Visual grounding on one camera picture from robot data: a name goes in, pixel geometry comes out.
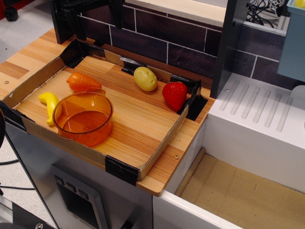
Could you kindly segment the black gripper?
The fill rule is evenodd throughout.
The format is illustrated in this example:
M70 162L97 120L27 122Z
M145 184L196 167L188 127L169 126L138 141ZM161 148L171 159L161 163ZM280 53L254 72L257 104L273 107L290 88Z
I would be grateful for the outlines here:
M123 4L124 0L57 0L56 11L64 12L68 25L76 37L82 41L86 40L81 21L77 12L92 10L102 6L109 6L114 24L117 29L123 28Z

